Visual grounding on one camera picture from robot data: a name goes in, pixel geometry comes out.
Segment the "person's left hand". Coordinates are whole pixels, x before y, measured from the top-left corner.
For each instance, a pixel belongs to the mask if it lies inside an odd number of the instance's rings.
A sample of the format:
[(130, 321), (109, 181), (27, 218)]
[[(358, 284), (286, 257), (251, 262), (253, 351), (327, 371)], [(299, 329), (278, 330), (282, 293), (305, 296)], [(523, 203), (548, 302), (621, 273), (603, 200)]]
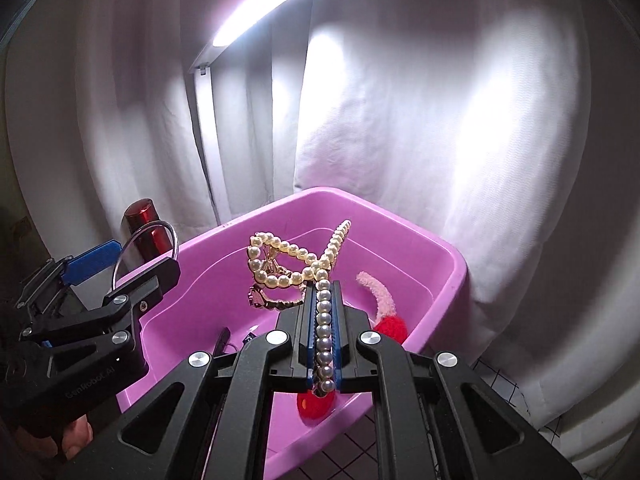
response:
[(63, 429), (60, 443), (52, 437), (33, 437), (23, 429), (17, 431), (16, 438), (27, 452), (39, 458), (53, 458), (62, 453), (66, 460), (71, 460), (93, 441), (93, 429), (87, 416), (82, 415)]

